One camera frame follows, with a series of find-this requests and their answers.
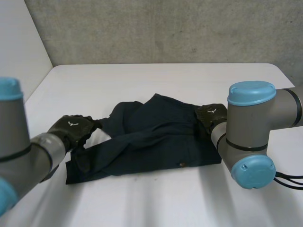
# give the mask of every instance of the dark navy garment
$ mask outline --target dark navy garment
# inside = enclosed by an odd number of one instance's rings
[[[71,153],[67,184],[161,169],[221,163],[195,110],[155,94],[147,103],[119,103],[102,130],[112,139]]]

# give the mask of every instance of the robotic hand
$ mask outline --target robotic hand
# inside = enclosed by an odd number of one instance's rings
[[[64,116],[30,140],[19,82],[0,78],[0,216],[50,178],[65,154],[83,147],[101,127],[91,117]]]

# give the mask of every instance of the black cable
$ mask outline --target black cable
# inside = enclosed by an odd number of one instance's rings
[[[292,175],[286,175],[280,172],[276,172],[276,177],[281,177],[281,178],[287,178],[287,179],[303,179],[303,176],[292,176]]]
[[[303,183],[294,181],[294,180],[292,180],[292,179],[287,179],[287,178],[284,178],[284,179],[287,180],[287,181],[290,181],[290,182],[292,182],[292,183],[298,184],[298,185],[303,185]]]
[[[296,189],[296,190],[303,190],[303,187],[292,186],[292,185],[286,184],[286,183],[284,183],[284,182],[282,182],[282,181],[280,181],[280,180],[278,180],[276,178],[274,178],[274,181],[276,181],[280,185],[283,185],[283,186],[285,186],[287,188]]]

